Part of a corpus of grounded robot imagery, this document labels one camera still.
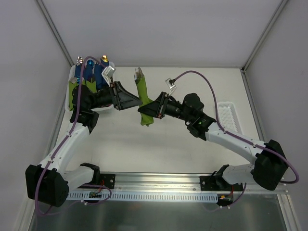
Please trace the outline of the green paper napkin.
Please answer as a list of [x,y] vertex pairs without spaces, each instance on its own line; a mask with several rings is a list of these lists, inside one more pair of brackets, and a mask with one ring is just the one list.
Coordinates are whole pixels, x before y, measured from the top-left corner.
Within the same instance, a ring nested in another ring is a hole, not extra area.
[[[136,87],[138,91],[138,96],[140,100],[142,101],[141,106],[145,106],[152,102],[152,100],[148,97],[147,93],[147,86],[146,86],[146,80],[144,75],[140,75],[136,81]],[[154,118],[152,116],[148,116],[146,114],[141,113],[141,125],[142,126],[150,126],[154,123]]]

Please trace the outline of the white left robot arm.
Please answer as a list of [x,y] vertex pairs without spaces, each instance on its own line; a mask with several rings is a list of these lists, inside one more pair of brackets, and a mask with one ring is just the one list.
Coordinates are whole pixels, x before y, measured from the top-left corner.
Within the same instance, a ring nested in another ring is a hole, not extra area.
[[111,83],[101,91],[93,93],[85,85],[73,89],[73,113],[65,135],[52,151],[38,164],[26,169],[28,198],[35,205],[42,202],[60,207],[69,193],[80,186],[100,186],[100,168],[82,163],[76,170],[65,173],[77,146],[94,130],[100,106],[112,105],[117,110],[140,106],[141,100],[126,91],[119,81]]

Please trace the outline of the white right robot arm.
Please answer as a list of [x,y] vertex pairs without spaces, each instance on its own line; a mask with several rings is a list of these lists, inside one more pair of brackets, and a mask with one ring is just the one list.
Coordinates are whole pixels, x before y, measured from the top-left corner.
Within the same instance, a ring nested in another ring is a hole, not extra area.
[[211,183],[220,190],[227,190],[237,183],[256,183],[266,190],[275,190],[288,168],[280,144],[230,132],[206,115],[203,108],[204,104],[195,93],[187,94],[180,103],[162,92],[155,101],[138,111],[153,118],[162,119],[168,115],[183,120],[194,137],[221,145],[246,159],[248,164],[224,165],[214,174]]

